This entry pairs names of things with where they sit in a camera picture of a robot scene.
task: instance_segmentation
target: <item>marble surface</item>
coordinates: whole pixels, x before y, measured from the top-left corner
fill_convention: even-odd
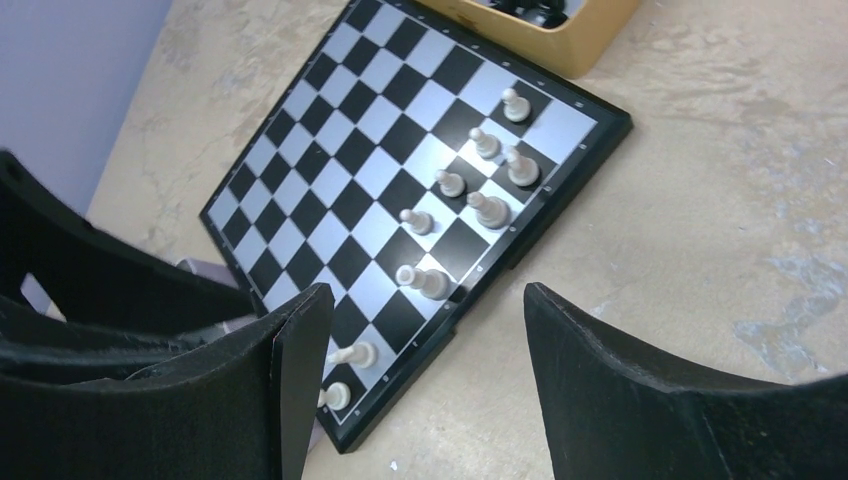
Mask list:
[[[197,214],[343,0],[174,0],[91,220],[217,260]],[[643,4],[577,83],[636,129],[354,454],[304,477],[551,478],[521,294],[783,383],[848,370],[848,4]]]

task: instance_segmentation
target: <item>purple wall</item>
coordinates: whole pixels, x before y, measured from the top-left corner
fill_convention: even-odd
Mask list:
[[[170,6],[0,0],[0,146],[78,212],[88,210]]]

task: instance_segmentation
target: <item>white chess piece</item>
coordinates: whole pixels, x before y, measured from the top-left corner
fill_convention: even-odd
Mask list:
[[[468,205],[477,210],[477,221],[486,228],[497,230],[510,220],[509,206],[498,197],[471,192],[468,194]]]
[[[510,122],[523,122],[530,116],[530,102],[524,97],[519,97],[518,92],[512,88],[504,90],[501,99],[504,102],[504,116]]]
[[[349,363],[355,367],[368,368],[377,362],[377,347],[370,342],[356,342],[327,355],[327,363],[338,365]]]
[[[326,405],[330,410],[341,410],[350,403],[350,388],[341,382],[318,392],[318,408]]]
[[[477,127],[468,132],[468,138],[476,144],[477,155],[480,158],[491,159],[501,153],[501,142],[498,137],[490,135]]]
[[[465,191],[465,180],[459,175],[446,170],[436,172],[436,182],[439,183],[439,190],[446,197],[456,198]]]
[[[521,155],[515,147],[506,150],[509,179],[519,187],[532,185],[539,178],[539,164]]]
[[[421,295],[433,300],[441,300],[448,291],[450,279],[438,270],[421,270],[409,265],[398,268],[395,280],[399,285],[421,291]]]
[[[427,235],[433,231],[433,217],[426,212],[413,212],[405,208],[400,211],[400,220],[408,223],[412,232],[418,235]]]

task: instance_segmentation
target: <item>black square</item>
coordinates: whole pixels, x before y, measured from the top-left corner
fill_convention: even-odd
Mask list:
[[[406,296],[397,291],[371,324],[386,339],[392,350],[398,353],[412,340],[425,321]]]
[[[426,82],[427,78],[424,75],[421,75],[409,65],[403,64],[392,81],[386,85],[383,96],[401,110],[405,110]]]
[[[304,242],[286,265],[286,273],[289,274],[297,288],[306,290],[315,283],[315,277],[321,273],[323,268],[324,262],[318,258],[312,247]]]
[[[389,278],[395,278],[404,265],[418,265],[427,252],[418,245],[406,230],[398,228],[374,259]]]
[[[283,273],[283,268],[277,263],[277,259],[274,258],[271,251],[266,249],[256,260],[253,268],[250,269],[250,278],[253,279],[253,283],[256,284],[256,288],[259,289],[262,296],[265,296],[277,282],[277,279],[280,278],[281,273]]]
[[[533,122],[536,121],[536,117],[538,117],[539,113],[544,111],[545,107],[551,103],[551,97],[530,85],[527,85],[521,80],[515,82],[515,85],[513,85],[512,88],[515,89],[515,92],[518,93],[519,96],[526,98],[530,102],[530,115],[519,123],[513,123],[507,120],[506,116],[504,116],[503,103],[499,103],[489,117],[497,122],[498,125],[507,129],[510,133],[521,138],[525,133],[527,133],[527,129],[530,128],[530,125],[533,125]]]
[[[348,230],[353,230],[373,202],[371,196],[358,183],[350,182],[331,209]]]
[[[433,127],[433,135],[455,151],[468,141],[468,132],[479,127],[485,117],[467,103],[456,99]]]
[[[268,137],[271,142],[274,143],[277,147],[283,143],[283,140],[286,139],[286,135],[289,134],[292,127],[294,127],[295,121],[285,110],[282,108],[280,112],[277,114],[277,118],[271,122],[271,125],[268,126],[268,129],[265,130],[265,136]]]
[[[504,166],[499,168],[495,174],[492,175],[492,180],[494,180],[495,183],[500,185],[510,195],[520,200],[521,203],[527,203],[527,201],[530,200],[530,196],[533,195],[533,192],[536,191],[537,188],[539,188],[539,185],[542,181],[544,181],[545,177],[547,177],[548,174],[550,174],[556,167],[556,164],[548,157],[539,153],[538,150],[524,142],[520,142],[516,148],[521,155],[535,161],[539,166],[539,179],[533,182],[532,185],[519,187],[512,183],[512,180],[509,179],[509,168]]]
[[[304,237],[308,237],[315,230],[315,227],[321,223],[321,219],[324,218],[326,213],[327,207],[321,203],[321,200],[318,200],[318,197],[312,191],[308,191],[292,211],[291,219],[300,233]]]
[[[309,68],[309,73],[306,74],[306,81],[312,85],[315,90],[321,90],[321,87],[324,86],[324,83],[327,82],[327,79],[330,78],[330,75],[333,73],[333,70],[336,69],[336,65],[338,65],[332,58],[328,57],[325,53],[319,53],[318,58],[315,59],[315,63],[312,64],[312,67]]]
[[[456,157],[450,165],[448,165],[445,170],[450,173],[455,173],[462,177],[465,180],[465,191],[458,197],[452,198],[442,193],[441,188],[439,188],[438,183],[433,183],[433,186],[430,188],[430,191],[433,192],[434,195],[439,197],[439,199],[444,202],[445,205],[450,207],[456,213],[462,211],[463,208],[468,204],[465,199],[468,192],[476,192],[480,190],[486,180],[488,178],[480,173],[480,170],[474,168],[471,164],[466,162],[462,157]]]
[[[488,247],[488,242],[471,227],[462,220],[457,220],[430,249],[430,255],[445,267],[453,278],[462,278],[480,260],[480,256]]]
[[[339,279],[343,287],[349,289],[371,263],[371,257],[356,243],[353,237],[347,239],[327,264]]]
[[[230,187],[230,191],[233,192],[236,200],[242,201],[254,183],[256,183],[256,175],[250,171],[247,165],[242,164],[227,186]]]
[[[433,73],[433,81],[457,95],[482,64],[483,59],[455,46]]]
[[[409,18],[404,18],[392,38],[386,43],[386,50],[397,55],[401,60],[406,60],[407,55],[412,52],[415,45],[424,36],[427,30],[423,25],[414,22]]]
[[[291,167],[283,157],[279,153],[275,153],[268,166],[262,171],[262,175],[259,175],[259,178],[268,187],[268,191],[273,193],[280,188],[280,184],[283,183],[290,170]]]
[[[380,146],[392,158],[397,160],[398,163],[403,165],[406,163],[406,159],[418,147],[418,144],[421,143],[421,140],[424,139],[425,135],[427,135],[427,131],[423,127],[405,114],[401,114],[397,121],[395,121],[395,124],[392,125],[392,128],[386,133],[386,136],[383,137]]]
[[[400,211],[414,207],[425,191],[426,189],[418,180],[412,178],[406,170],[401,170],[389,182],[377,200],[392,217],[398,218]]]
[[[312,183],[329,161],[330,154],[325,152],[317,142],[312,142],[294,168],[307,183]]]
[[[380,49],[374,42],[365,37],[359,37],[359,40],[347,54],[342,65],[347,67],[354,75],[359,76],[365,71],[365,67],[371,63],[371,59],[377,54]]]
[[[364,31],[379,9],[380,3],[375,0],[360,0],[348,15],[347,23],[360,32]]]
[[[236,248],[248,230],[250,230],[250,220],[247,219],[247,216],[241,211],[241,208],[237,208],[236,211],[233,212],[233,216],[227,220],[227,224],[224,225],[221,233],[224,234],[224,238],[230,242],[230,245],[233,248]]]
[[[321,130],[321,127],[324,126],[324,123],[327,122],[327,119],[330,118],[330,114],[333,113],[333,106],[327,103],[324,98],[320,95],[315,97],[315,100],[312,101],[312,105],[306,110],[306,113],[303,114],[303,118],[300,119],[300,123],[311,133],[312,135],[318,135],[318,131]]]
[[[374,142],[368,139],[359,129],[353,129],[344,141],[339,151],[336,152],[336,160],[351,174],[356,175],[362,165],[371,156],[376,148]]]
[[[371,102],[377,98],[377,93],[368,85],[356,81],[356,85],[350,89],[345,99],[339,105],[341,111],[351,122],[356,123],[365,115],[365,111],[371,106]]]
[[[353,345],[368,326],[368,319],[347,295],[341,299],[333,312],[331,335],[339,348]]]
[[[271,200],[268,203],[268,206],[265,207],[265,210],[262,210],[262,213],[259,214],[259,217],[256,219],[256,223],[253,225],[259,230],[259,234],[262,235],[262,238],[265,239],[266,242],[270,242],[274,235],[277,234],[277,230],[283,225],[283,222],[286,220],[286,214],[283,213],[283,210],[277,205],[277,202]]]

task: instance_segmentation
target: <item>magnetic chessboard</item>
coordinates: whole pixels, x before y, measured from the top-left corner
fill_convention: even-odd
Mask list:
[[[508,121],[513,87],[530,118]],[[481,127],[535,160],[515,186],[503,155],[483,160]],[[457,321],[512,268],[632,128],[630,116],[412,2],[354,0],[239,156],[201,218],[245,289],[272,310],[316,282],[336,301],[328,353],[373,343],[377,363],[328,365],[323,386],[350,388],[346,408],[319,409],[339,452],[352,451],[452,337]],[[482,227],[467,192],[507,202],[512,221]],[[398,220],[428,212],[420,236]],[[404,264],[446,272],[447,299],[399,287]]]

